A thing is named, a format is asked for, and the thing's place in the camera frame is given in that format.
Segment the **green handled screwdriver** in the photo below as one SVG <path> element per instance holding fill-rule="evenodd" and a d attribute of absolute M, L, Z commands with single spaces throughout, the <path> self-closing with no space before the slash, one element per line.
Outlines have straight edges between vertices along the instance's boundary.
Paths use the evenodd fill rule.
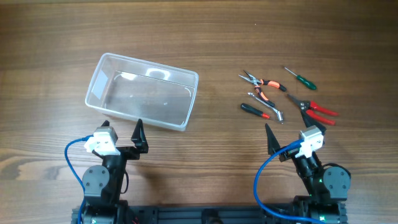
<path fill-rule="evenodd" d="M 293 71 L 291 71 L 287 67 L 284 67 L 284 69 L 287 70 L 289 73 L 291 73 L 293 76 L 295 76 L 296 79 L 299 82 L 301 82 L 303 85 L 305 85 L 308 89 L 310 89 L 310 90 L 316 90 L 317 89 L 317 86 L 313 82 L 307 80 L 306 78 L 304 78 L 301 75 L 297 75 L 296 73 L 294 73 Z"/>

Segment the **black red screwdriver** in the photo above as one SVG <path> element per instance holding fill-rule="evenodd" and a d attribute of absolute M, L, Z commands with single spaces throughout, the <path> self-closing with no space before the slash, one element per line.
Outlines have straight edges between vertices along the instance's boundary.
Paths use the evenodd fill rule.
<path fill-rule="evenodd" d="M 246 103 L 242 103 L 241 104 L 241 109 L 244 110 L 247 113 L 254 114 L 254 115 L 256 115 L 258 117 L 262 117 L 264 119 L 269 119 L 270 118 L 270 116 L 268 114 L 265 114 L 263 111 L 258 110 L 256 108 L 254 108 L 253 106 L 248 105 Z"/>

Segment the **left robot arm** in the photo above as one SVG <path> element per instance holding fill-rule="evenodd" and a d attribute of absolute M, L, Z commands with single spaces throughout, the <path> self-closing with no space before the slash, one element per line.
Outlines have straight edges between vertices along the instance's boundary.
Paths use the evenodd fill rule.
<path fill-rule="evenodd" d="M 148 153 L 149 146 L 141 119 L 131 136 L 132 146 L 116 146 L 118 135 L 109 121 L 96 128 L 85 140 L 85 149 L 102 160 L 83 174 L 84 202 L 78 212 L 77 223 L 139 223 L 128 202 L 120 196 L 129 185 L 126 164 Z"/>

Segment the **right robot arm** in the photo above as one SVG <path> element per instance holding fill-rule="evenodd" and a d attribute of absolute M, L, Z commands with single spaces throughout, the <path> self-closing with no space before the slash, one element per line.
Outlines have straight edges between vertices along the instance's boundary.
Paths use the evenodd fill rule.
<path fill-rule="evenodd" d="M 304 112 L 301 113 L 306 129 L 298 140 L 288 146 L 280 146 L 268 124 L 268 158 L 258 170 L 253 193 L 262 208 L 264 223 L 347 223 L 346 206 L 351 173 L 335 163 L 322 164 L 316 150 L 324 145 L 326 127 Z M 264 204 L 257 194 L 257 183 L 262 170 L 273 158 L 281 162 L 291 160 L 308 195 L 298 195 L 290 203 Z"/>

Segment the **clear plastic container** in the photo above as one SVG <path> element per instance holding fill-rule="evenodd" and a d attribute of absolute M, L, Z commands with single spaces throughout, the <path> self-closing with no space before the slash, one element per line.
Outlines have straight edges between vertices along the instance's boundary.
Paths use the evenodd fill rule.
<path fill-rule="evenodd" d="M 105 53 L 93 72 L 85 104 L 116 118 L 184 131 L 198 81 L 191 70 Z"/>

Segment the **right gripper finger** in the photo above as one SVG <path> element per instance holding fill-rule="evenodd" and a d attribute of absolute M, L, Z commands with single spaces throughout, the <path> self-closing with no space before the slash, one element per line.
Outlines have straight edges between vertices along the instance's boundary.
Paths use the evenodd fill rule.
<path fill-rule="evenodd" d="M 326 132 L 326 127 L 324 125 L 322 125 L 321 123 L 319 123 L 318 121 L 316 121 L 315 119 L 313 119 L 310 115 L 308 115 L 306 113 L 306 111 L 301 110 L 300 111 L 303 122 L 305 124 L 305 126 L 307 128 L 311 127 L 311 126 L 316 126 L 321 132 L 322 134 L 325 134 Z"/>
<path fill-rule="evenodd" d="M 280 150 L 280 144 L 267 123 L 265 124 L 265 130 L 267 135 L 267 152 L 268 155 L 272 156 Z"/>

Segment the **silver socket wrench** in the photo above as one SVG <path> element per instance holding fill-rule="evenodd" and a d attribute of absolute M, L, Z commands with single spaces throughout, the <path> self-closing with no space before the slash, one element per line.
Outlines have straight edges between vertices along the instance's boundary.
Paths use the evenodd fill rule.
<path fill-rule="evenodd" d="M 281 124 L 284 122 L 283 112 L 281 112 L 280 110 L 274 108 L 273 106 L 269 105 L 268 103 L 262 101 L 259 97 L 257 97 L 256 95 L 254 95 L 251 92 L 248 92 L 248 95 L 251 96 L 252 98 L 256 99 L 257 101 L 259 101 L 260 103 L 262 103 L 266 107 L 268 107 L 270 110 L 272 110 L 276 114 L 278 122 L 280 122 Z"/>

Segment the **red handled cutters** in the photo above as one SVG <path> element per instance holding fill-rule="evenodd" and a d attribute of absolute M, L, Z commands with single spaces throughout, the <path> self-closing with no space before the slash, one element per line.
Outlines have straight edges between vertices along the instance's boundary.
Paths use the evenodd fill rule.
<path fill-rule="evenodd" d="M 316 114 L 317 112 L 323 113 L 323 114 L 327 114 L 329 116 L 338 116 L 339 113 L 326 109 L 324 107 L 319 106 L 317 103 L 315 103 L 314 101 L 310 101 L 310 100 L 299 100 L 296 97 L 294 97 L 293 95 L 288 94 L 287 97 L 293 101 L 304 113 L 306 113 L 307 115 L 309 115 L 309 117 L 313 118 L 314 120 L 321 122 L 323 124 L 327 124 L 327 125 L 331 125 L 334 126 L 336 124 L 335 121 L 331 120 L 331 119 L 326 119 L 318 114 Z"/>

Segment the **orange black needle-nose pliers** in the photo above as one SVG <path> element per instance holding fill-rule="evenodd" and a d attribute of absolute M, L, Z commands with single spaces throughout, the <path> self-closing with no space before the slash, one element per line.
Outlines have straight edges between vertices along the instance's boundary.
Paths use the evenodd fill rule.
<path fill-rule="evenodd" d="M 263 101 L 265 104 L 274 107 L 275 104 L 268 99 L 268 97 L 264 94 L 261 86 L 272 86 L 276 89 L 279 89 L 280 91 L 286 92 L 287 88 L 280 84 L 279 82 L 275 82 L 273 80 L 265 80 L 265 79 L 257 79 L 255 76 L 250 74 L 247 71 L 244 71 L 246 76 L 244 77 L 243 75 L 239 75 L 242 79 L 246 80 L 249 83 L 252 83 L 254 85 L 255 92 L 257 93 L 258 97 Z"/>

